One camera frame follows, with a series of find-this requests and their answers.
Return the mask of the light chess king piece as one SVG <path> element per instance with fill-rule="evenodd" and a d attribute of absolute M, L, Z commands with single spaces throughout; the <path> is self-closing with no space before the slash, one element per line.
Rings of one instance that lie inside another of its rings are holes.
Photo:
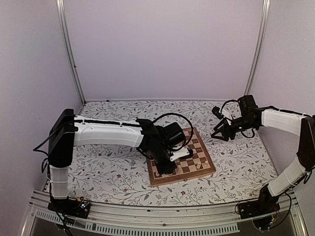
<path fill-rule="evenodd" d="M 177 166 L 176 173 L 177 173 L 178 175 L 183 173 L 183 170 L 182 170 L 182 166 L 181 166 L 181 165 L 178 165 L 178 166 Z"/>

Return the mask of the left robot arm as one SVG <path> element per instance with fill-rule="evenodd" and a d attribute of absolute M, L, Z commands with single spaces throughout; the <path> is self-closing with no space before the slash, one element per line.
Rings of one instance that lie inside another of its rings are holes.
<path fill-rule="evenodd" d="M 149 119 L 99 120 L 76 116 L 72 109 L 62 112 L 42 143 L 48 144 L 53 203 L 62 213 L 70 213 L 73 209 L 72 200 L 67 198 L 67 174 L 74 146 L 98 144 L 137 148 L 142 155 L 154 160 L 160 175 L 172 173 L 175 160 L 189 153 L 188 141 L 176 122 L 162 127 Z"/>

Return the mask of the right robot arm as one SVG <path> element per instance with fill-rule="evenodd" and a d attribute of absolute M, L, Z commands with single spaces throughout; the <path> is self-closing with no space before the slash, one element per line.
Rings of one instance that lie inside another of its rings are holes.
<path fill-rule="evenodd" d="M 238 133 L 227 142 L 207 136 L 207 149 L 218 168 L 212 183 L 225 201 L 256 198 L 262 186 L 296 157 L 299 138 L 275 128 L 260 128 L 252 137 Z"/>

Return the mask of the wooden chess board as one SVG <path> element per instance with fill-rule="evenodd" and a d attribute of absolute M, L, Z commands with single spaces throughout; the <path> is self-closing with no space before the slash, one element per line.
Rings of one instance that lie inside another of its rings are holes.
<path fill-rule="evenodd" d="M 149 158 L 147 159 L 148 175 L 152 187 L 205 177 L 216 172 L 216 168 L 196 128 L 193 129 L 193 136 L 187 148 L 193 150 L 192 157 L 179 158 L 174 161 L 176 168 L 178 165 L 182 166 L 183 173 L 179 175 L 176 173 L 175 169 L 173 174 L 163 174 L 159 175 L 159 177 L 155 177 L 155 172 L 158 172 L 155 162 Z M 208 168 L 203 168 L 202 163 L 206 160 L 209 166 Z M 199 170 L 196 168 L 198 162 L 201 163 Z"/>

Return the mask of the floral patterned table mat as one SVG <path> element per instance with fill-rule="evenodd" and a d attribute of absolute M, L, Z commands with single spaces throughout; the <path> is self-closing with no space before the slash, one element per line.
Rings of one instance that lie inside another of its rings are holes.
<path fill-rule="evenodd" d="M 216 168 L 212 175 L 152 187 L 147 163 L 136 149 L 125 146 L 85 145 L 75 147 L 68 171 L 68 194 L 95 202 L 134 206 L 194 206 L 224 204 L 252 199 L 275 178 L 273 166 L 260 137 L 250 132 L 233 141 L 211 138 L 218 119 L 217 101 L 106 101 L 87 103 L 82 116 L 107 120 L 161 117 L 159 125 L 178 122 L 194 126 Z"/>

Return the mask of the right aluminium frame post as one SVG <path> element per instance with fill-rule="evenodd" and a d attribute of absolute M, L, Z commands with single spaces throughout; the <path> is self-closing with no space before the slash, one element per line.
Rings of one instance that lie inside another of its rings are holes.
<path fill-rule="evenodd" d="M 269 11 L 270 11 L 270 0 L 263 0 L 262 2 L 262 11 L 261 11 L 261 18 L 260 18 L 260 23 L 259 23 L 259 31 L 258 31 L 258 37 L 256 41 L 256 46 L 254 50 L 254 55 L 250 67 L 250 72 L 248 76 L 248 80 L 246 83 L 244 95 L 249 95 L 251 93 L 251 89 L 254 83 L 256 71 L 258 69 L 258 64 L 259 64 L 259 59 L 260 59 L 260 54 L 261 50 L 263 47 L 263 41 L 267 29 L 267 24 L 268 24 L 268 17 L 269 17 Z"/>

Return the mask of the front aluminium rail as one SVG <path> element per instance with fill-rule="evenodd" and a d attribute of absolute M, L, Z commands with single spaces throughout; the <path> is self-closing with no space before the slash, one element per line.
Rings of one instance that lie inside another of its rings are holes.
<path fill-rule="evenodd" d="M 276 212 L 242 218 L 237 203 L 205 206 L 124 206 L 92 203 L 88 218 L 48 209 L 49 195 L 34 191 L 24 236 L 306 236 L 308 230 L 293 192 Z"/>

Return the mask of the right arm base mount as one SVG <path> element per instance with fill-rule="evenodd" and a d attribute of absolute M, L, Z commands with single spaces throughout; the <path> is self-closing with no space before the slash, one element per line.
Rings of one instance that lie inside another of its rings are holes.
<path fill-rule="evenodd" d="M 241 219 L 247 219 L 256 216 L 262 216 L 268 213 L 275 212 L 275 216 L 267 216 L 253 221 L 254 226 L 261 231 L 269 230 L 275 223 L 280 205 L 279 197 L 273 197 L 268 190 L 268 185 L 261 188 L 259 197 L 255 201 L 245 201 L 238 203 L 235 207 L 235 212 L 240 215 Z"/>

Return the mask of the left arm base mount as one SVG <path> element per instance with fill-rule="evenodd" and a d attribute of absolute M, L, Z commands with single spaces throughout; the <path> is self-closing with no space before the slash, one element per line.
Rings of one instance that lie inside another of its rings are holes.
<path fill-rule="evenodd" d="M 84 197 L 77 199 L 71 199 L 69 197 L 66 199 L 55 199 L 50 195 L 48 209 L 63 215 L 87 219 L 91 208 L 91 202 L 91 200 L 85 199 Z"/>

